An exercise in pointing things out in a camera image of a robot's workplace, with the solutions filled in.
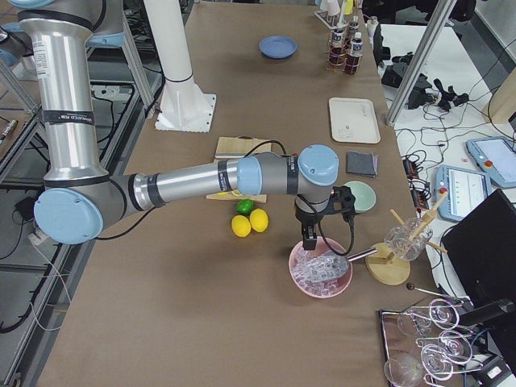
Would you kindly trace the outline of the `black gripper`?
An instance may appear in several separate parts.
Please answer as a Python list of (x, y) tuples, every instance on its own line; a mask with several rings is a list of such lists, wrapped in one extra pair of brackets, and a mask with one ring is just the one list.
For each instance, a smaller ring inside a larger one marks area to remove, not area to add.
[(328, 199), (311, 202), (303, 194), (298, 194), (294, 203), (295, 218), (302, 222), (302, 247), (313, 251), (317, 246), (316, 225), (327, 215), (341, 214), (345, 222), (353, 222), (356, 216), (356, 198), (349, 187), (334, 186)]

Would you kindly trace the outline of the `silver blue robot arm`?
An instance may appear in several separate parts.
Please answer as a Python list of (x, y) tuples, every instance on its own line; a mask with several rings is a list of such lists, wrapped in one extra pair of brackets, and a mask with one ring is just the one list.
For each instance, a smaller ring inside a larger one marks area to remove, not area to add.
[(35, 57), (50, 168), (35, 202), (37, 225), (59, 243), (80, 244), (136, 212), (147, 213), (183, 198), (237, 190), (295, 198), (307, 250), (328, 214), (355, 216), (355, 199), (337, 186), (339, 158), (314, 144), (297, 155), (262, 152), (169, 173), (111, 176), (101, 166), (86, 45), (98, 38), (124, 40), (120, 1), (18, 1), (20, 27)]

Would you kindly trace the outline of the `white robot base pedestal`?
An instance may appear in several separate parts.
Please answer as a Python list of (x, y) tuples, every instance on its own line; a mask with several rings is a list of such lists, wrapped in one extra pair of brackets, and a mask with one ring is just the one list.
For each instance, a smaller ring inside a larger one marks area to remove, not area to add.
[(147, 0), (144, 6), (164, 74), (156, 129), (207, 133), (216, 96), (194, 80), (179, 2)]

